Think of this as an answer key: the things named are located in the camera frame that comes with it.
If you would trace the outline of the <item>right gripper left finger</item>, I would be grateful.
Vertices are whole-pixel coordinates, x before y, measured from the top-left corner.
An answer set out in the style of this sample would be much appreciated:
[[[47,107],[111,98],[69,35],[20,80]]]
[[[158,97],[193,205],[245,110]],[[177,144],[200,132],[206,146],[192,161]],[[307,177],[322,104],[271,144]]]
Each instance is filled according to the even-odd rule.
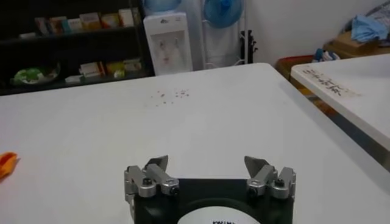
[[[169,156],[151,158],[141,169],[139,166],[128,166],[124,171],[124,195],[128,204],[134,196],[152,198],[158,193],[175,197],[180,193],[177,178],[166,173]]]

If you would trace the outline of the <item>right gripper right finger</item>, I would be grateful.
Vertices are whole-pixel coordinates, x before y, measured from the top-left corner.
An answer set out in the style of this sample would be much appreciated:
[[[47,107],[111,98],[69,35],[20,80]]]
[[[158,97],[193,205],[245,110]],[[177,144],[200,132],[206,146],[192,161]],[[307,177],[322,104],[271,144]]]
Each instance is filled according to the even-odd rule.
[[[244,157],[244,163],[250,178],[246,181],[247,194],[250,198],[258,198],[266,193],[278,200],[295,199],[296,173],[290,167],[280,172],[265,159]]]

